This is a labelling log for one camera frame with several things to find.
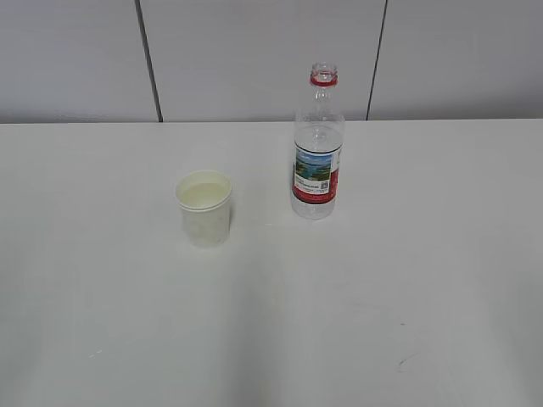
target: red label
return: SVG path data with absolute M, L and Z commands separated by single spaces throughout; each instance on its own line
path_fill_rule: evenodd
M 336 196 L 341 148 L 312 153 L 296 148 L 293 168 L 294 196 L 307 204 L 324 204 Z
M 307 204 L 324 204 L 326 202 L 330 202 L 336 196 L 336 191 L 338 189 L 338 174 L 339 170 L 335 170 L 332 174 L 330 174 L 330 190 L 327 193 L 313 195 L 311 193 L 299 190 L 294 185 L 294 196 Z

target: plastic water bottle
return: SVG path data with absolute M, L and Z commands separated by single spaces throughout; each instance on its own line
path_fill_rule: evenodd
M 336 66 L 313 64 L 310 82 L 311 106 L 296 114 L 290 198 L 298 215 L 321 219 L 330 215 L 335 205 L 344 117 L 332 106 L 332 89 L 338 83 Z

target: paper cup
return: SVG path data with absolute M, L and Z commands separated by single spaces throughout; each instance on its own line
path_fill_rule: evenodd
M 227 240 L 231 193 L 230 178 L 219 171 L 196 171 L 177 184 L 183 228 L 194 245 L 212 248 Z

